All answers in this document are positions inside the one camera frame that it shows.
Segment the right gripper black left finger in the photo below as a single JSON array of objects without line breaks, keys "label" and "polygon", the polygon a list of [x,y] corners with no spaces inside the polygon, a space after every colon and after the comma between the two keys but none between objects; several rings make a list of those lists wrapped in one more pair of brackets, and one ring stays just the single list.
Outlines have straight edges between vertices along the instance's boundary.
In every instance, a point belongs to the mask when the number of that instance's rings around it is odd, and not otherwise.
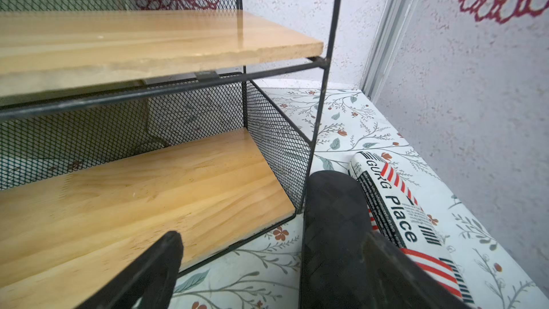
[{"label": "right gripper black left finger", "polygon": [[79,308],[168,308],[184,246],[176,231],[165,233]]}]

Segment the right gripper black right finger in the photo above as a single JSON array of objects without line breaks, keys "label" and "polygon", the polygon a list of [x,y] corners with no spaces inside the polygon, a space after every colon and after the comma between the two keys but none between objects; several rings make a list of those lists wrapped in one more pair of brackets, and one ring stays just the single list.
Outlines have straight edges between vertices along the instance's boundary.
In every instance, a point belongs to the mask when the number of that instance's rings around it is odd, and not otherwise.
[{"label": "right gripper black right finger", "polygon": [[365,236],[364,264],[371,308],[467,308],[379,233]]}]

